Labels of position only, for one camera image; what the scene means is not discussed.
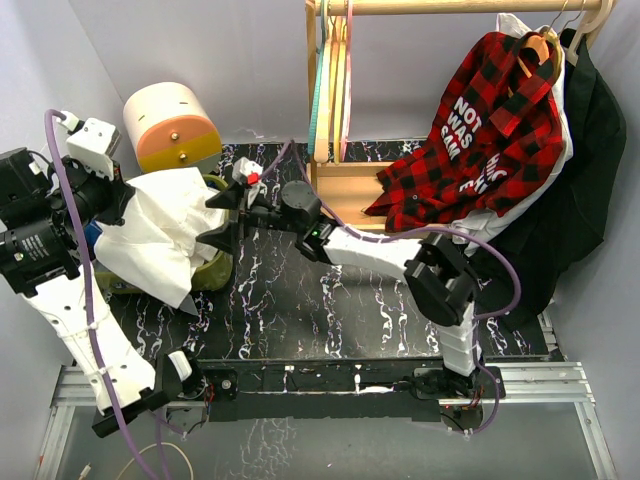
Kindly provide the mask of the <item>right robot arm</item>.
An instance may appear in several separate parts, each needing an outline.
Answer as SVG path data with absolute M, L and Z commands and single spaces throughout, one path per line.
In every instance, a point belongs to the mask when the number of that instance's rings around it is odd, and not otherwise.
M 308 260 L 334 266 L 366 268 L 403 282 L 419 312 L 438 331 L 443 367 L 409 388 L 425 395 L 472 397 L 482 382 L 474 349 L 475 277 L 461 253 L 440 233 L 423 239 L 394 240 L 349 230 L 322 211 L 321 200 L 305 181 L 290 181 L 273 204 L 259 183 L 234 181 L 206 201 L 208 208 L 227 210 L 220 227 L 196 240 L 233 253 L 248 228 L 293 233 L 296 249 Z

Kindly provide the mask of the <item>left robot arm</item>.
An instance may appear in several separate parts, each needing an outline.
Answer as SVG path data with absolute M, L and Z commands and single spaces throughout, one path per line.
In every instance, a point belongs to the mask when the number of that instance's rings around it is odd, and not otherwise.
M 96 397 L 93 431 L 104 438 L 145 411 L 194 399 L 207 376 L 185 349 L 149 363 L 131 345 L 83 268 L 69 209 L 34 152 L 1 156 L 1 274 L 54 328 Z

